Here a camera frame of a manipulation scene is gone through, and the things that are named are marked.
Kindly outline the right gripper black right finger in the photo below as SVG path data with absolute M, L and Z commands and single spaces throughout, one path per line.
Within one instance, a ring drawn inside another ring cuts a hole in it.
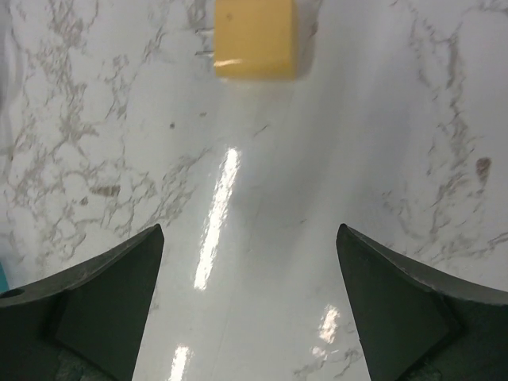
M 505 380 L 507 293 L 341 225 L 337 254 L 373 380 Z

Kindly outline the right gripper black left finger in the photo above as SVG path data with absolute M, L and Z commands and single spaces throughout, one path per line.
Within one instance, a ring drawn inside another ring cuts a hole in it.
M 3 380 L 131 380 L 160 270 L 160 225 L 1 294 Z

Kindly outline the yellow plug adapter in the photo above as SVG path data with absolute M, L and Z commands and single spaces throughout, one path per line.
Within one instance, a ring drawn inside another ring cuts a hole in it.
M 211 58 L 223 79 L 287 81 L 298 74 L 298 6 L 293 0 L 220 0 L 214 5 Z

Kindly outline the teal power strip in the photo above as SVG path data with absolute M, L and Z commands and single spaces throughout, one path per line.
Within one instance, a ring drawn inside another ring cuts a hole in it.
M 3 266 L 0 264 L 0 293 L 4 293 L 9 290 L 9 285 L 6 279 L 6 274 L 3 270 Z

